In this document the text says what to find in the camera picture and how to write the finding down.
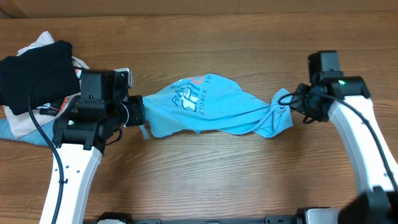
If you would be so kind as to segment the light blue printed t-shirt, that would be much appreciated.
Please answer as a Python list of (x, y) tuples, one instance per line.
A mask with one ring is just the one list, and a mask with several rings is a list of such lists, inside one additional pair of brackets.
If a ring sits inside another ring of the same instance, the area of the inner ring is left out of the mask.
[(254, 132), (272, 138), (293, 125), (290, 108), (278, 103), (287, 94), (281, 88), (266, 103), (243, 91), (236, 82), (209, 73), (180, 79), (145, 96), (143, 104), (156, 138), (183, 130), (217, 130), (234, 135)]

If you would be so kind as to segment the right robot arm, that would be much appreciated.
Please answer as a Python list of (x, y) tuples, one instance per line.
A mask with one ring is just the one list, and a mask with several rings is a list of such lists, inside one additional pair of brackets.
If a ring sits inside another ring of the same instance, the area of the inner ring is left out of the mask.
[(342, 209), (303, 208), (298, 223), (397, 223), (397, 162), (379, 129), (362, 77), (340, 70), (338, 53), (308, 56), (309, 84), (301, 83), (289, 106), (303, 123), (330, 121), (351, 162), (357, 197)]

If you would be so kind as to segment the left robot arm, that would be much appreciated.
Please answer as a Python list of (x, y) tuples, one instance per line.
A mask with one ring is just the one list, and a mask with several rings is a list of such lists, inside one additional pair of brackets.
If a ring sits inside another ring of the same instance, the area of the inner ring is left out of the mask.
[(109, 138), (145, 122), (142, 96), (129, 96), (128, 68), (84, 70), (81, 92), (53, 124), (55, 147), (41, 223), (83, 223), (90, 186)]

